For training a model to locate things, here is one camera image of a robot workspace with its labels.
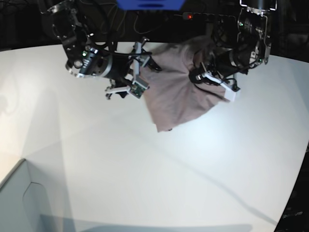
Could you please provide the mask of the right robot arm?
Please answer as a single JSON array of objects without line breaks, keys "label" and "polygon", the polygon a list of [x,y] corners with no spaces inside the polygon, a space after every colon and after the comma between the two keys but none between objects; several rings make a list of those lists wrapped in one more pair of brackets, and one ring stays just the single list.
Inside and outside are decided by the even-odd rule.
[{"label": "right robot arm", "polygon": [[129,53],[117,52],[118,37],[112,30],[107,13],[93,0],[93,7],[103,19],[96,29],[88,24],[77,0],[48,0],[43,14],[52,18],[54,35],[61,41],[67,56],[66,69],[77,78],[106,78],[110,82],[105,96],[113,94],[125,98],[141,98],[149,84],[141,78],[140,69],[148,67],[155,72],[162,68],[153,60],[152,53],[144,50],[148,39],[135,42]]}]

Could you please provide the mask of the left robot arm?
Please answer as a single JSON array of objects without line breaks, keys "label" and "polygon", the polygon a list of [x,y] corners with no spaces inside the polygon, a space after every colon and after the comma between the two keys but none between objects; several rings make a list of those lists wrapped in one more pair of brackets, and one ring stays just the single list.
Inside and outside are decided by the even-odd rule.
[{"label": "left robot arm", "polygon": [[194,84],[210,84],[225,89],[226,99],[236,96],[238,87],[236,75],[247,74],[260,64],[268,63],[271,51],[271,18],[276,11],[276,0],[241,0],[237,18],[237,38],[234,44],[227,44],[218,34],[218,22],[213,23],[213,40],[216,48],[210,48],[205,61],[189,73]]}]

